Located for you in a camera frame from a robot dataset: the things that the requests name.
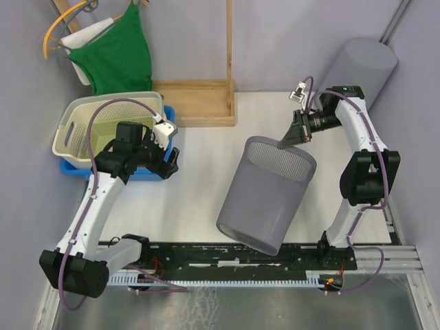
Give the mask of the grey slotted laundry basket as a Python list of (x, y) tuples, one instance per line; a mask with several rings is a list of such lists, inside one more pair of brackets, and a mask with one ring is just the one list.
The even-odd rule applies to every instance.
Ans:
[(304, 150), (249, 137), (217, 229), (258, 252), (277, 255), (316, 169), (315, 158)]

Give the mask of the grey round plastic bin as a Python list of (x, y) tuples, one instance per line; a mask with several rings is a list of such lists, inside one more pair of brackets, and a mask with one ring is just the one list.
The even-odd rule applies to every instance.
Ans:
[(357, 85), (370, 109), (397, 64), (389, 46), (368, 38), (351, 39), (343, 45), (320, 89)]

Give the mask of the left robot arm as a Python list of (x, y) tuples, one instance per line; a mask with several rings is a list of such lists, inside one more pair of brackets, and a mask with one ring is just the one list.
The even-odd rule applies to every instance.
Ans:
[(103, 252), (98, 242), (116, 199), (137, 169), (146, 168), (162, 179), (177, 172), (179, 149), (168, 150), (176, 134), (169, 120), (151, 129), (138, 122), (117, 124), (116, 137), (93, 158), (87, 193), (68, 231), (54, 250), (41, 253), (39, 265), (53, 288), (97, 298), (109, 277), (122, 268), (151, 263), (146, 237), (126, 234)]

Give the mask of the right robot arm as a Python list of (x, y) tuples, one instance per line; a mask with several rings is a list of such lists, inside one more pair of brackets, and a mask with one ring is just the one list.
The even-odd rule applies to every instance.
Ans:
[(301, 108), (279, 142), (281, 149), (311, 141), (313, 133), (342, 127), (352, 151), (340, 177), (342, 203), (330, 227), (317, 243), (316, 262), (331, 269), (340, 257), (352, 252), (352, 237), (368, 210), (382, 210), (401, 162), (400, 154), (390, 150), (377, 134), (359, 86), (333, 86), (310, 94), (304, 81), (290, 93)]

